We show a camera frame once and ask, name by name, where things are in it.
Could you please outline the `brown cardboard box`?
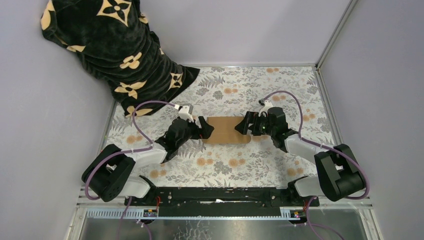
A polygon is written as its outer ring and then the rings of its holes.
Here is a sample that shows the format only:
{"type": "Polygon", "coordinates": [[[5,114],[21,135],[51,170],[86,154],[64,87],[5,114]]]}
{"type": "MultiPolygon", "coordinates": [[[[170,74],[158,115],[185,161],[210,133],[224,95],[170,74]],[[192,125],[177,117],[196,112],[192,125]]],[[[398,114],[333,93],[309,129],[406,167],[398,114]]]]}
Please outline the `brown cardboard box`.
{"type": "Polygon", "coordinates": [[[210,137],[203,139],[204,144],[248,144],[250,135],[243,135],[235,130],[244,118],[242,116],[213,116],[207,118],[207,123],[214,127],[210,137]]]}

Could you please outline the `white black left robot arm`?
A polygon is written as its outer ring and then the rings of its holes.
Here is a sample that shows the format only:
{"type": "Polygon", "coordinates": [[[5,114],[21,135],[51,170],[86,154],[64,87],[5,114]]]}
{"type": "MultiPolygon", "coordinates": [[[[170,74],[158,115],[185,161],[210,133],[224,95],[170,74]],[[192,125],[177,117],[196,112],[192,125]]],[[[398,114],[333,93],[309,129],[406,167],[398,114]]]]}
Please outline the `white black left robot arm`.
{"type": "Polygon", "coordinates": [[[110,202],[118,196],[135,197],[148,206],[155,200],[154,185],[145,177],[133,177],[134,169],[170,161],[188,140],[208,139],[214,127],[203,116],[194,119],[189,103],[171,104],[178,111],[168,130],[157,140],[148,140],[142,148],[123,150],[107,145],[83,172],[84,194],[92,201],[110,202]]]}

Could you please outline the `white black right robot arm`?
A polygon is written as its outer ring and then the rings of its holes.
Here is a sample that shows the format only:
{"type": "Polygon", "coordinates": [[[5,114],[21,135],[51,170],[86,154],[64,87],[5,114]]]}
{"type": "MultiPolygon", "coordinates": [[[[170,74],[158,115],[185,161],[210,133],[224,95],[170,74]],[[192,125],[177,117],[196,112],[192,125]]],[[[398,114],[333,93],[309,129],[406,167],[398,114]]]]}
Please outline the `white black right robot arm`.
{"type": "Polygon", "coordinates": [[[353,199],[353,194],[368,189],[368,181],[348,145],[326,146],[301,137],[299,131],[289,128],[283,109],[269,101],[263,102],[259,112],[247,111],[234,129],[242,135],[270,136],[277,149],[315,164],[316,176],[288,183],[286,198],[293,206],[312,196],[325,196],[333,202],[353,199]]]}

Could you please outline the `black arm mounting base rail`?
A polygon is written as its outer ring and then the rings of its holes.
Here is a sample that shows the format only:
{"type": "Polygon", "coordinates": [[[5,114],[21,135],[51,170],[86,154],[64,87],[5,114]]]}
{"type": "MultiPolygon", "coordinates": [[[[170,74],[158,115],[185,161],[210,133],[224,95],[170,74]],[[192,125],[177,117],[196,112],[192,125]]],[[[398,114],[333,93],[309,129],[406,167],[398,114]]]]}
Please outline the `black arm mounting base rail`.
{"type": "Polygon", "coordinates": [[[276,187],[154,187],[143,198],[130,200],[134,207],[195,208],[225,206],[230,209],[299,207],[310,196],[300,196],[294,188],[276,187]]]}

